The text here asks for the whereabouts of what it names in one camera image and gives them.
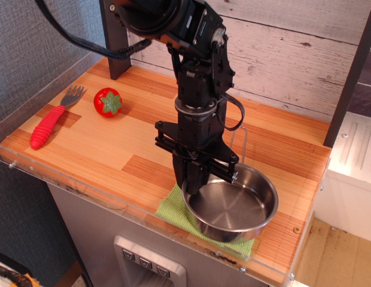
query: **green cloth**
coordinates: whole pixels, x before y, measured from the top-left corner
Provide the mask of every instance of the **green cloth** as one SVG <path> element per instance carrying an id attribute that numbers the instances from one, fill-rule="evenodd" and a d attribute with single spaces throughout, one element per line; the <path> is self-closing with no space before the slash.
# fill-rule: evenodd
<path id="1" fill-rule="evenodd" d="M 187 218 L 186 208 L 187 207 L 183 200 L 182 191 L 180 187 L 176 185 L 168 197 L 162 200 L 158 210 L 156 211 L 156 215 L 193 235 L 199 236 L 200 238 L 216 245 L 219 248 L 223 248 L 224 251 L 234 256 L 240 257 L 244 260 L 249 258 L 254 239 L 240 243 L 223 243 L 209 239 L 199 230 L 195 229 L 194 226 L 192 226 L 191 222 Z"/>

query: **cord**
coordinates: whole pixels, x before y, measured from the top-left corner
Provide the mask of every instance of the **cord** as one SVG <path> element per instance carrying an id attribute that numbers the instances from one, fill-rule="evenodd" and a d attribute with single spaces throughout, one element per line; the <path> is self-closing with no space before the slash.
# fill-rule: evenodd
<path id="1" fill-rule="evenodd" d="M 217 115 L 217 120 L 219 121 L 219 123 L 226 129 L 226 130 L 229 130 L 230 132 L 233 132 L 234 130 L 237 130 L 238 128 L 240 128 L 241 124 L 243 123 L 244 121 L 244 116 L 245 116 L 245 109 L 244 109 L 244 106 L 242 103 L 240 103 L 240 101 L 238 101 L 237 99 L 235 99 L 233 96 L 230 96 L 229 94 L 227 93 L 224 93 L 223 95 L 221 95 L 221 97 L 223 99 L 226 99 L 228 102 L 231 102 L 233 103 L 235 106 L 237 106 L 239 109 L 240 109 L 240 112 L 241 112 L 241 120 L 239 121 L 239 123 L 237 125 L 235 125 L 234 127 L 227 127 L 223 120 L 220 118 L 219 115 Z"/>
<path id="2" fill-rule="evenodd" d="M 150 39 L 144 39 L 132 46 L 123 48 L 121 50 L 109 50 L 104 48 L 100 45 L 96 45 L 90 41 L 85 39 L 81 39 L 79 37 L 74 36 L 73 34 L 64 30 L 61 25 L 55 20 L 54 16 L 51 14 L 50 10 L 47 8 L 46 3 L 43 0 L 35 0 L 38 8 L 41 10 L 43 16 L 50 22 L 50 24 L 69 42 L 72 44 L 79 46 L 81 48 L 85 48 L 86 50 L 90 50 L 92 52 L 98 53 L 100 55 L 106 56 L 108 58 L 117 59 L 117 60 L 124 60 L 131 56 L 133 53 L 143 50 L 147 48 L 152 41 Z"/>

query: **toy tomato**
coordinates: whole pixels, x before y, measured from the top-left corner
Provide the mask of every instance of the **toy tomato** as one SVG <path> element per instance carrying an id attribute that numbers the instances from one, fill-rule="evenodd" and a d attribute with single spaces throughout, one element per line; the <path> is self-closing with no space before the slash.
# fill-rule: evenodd
<path id="1" fill-rule="evenodd" d="M 115 117 L 121 111 L 121 97 L 113 88 L 103 88 L 94 97 L 96 111 L 106 118 Z"/>

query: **wooden floor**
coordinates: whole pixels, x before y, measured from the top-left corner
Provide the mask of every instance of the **wooden floor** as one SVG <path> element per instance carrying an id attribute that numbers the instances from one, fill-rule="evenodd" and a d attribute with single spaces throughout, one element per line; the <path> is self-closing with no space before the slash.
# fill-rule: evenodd
<path id="1" fill-rule="evenodd" d="M 371 242 L 314 219 L 296 280 L 309 287 L 371 287 Z"/>

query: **fork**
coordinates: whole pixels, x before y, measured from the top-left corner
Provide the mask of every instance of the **fork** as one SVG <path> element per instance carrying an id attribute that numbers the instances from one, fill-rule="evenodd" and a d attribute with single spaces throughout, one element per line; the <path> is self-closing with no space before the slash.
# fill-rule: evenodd
<path id="1" fill-rule="evenodd" d="M 72 86 L 70 86 L 66 95 L 60 101 L 60 105 L 51 109 L 32 132 L 30 138 L 30 146 L 32 149 L 37 149 L 45 143 L 45 141 L 51 135 L 53 128 L 60 116 L 64 113 L 68 106 L 71 106 L 79 101 L 83 95 L 83 91 L 84 87 L 79 86 L 79 88 L 77 88 L 77 86 L 75 86 L 72 88 Z"/>

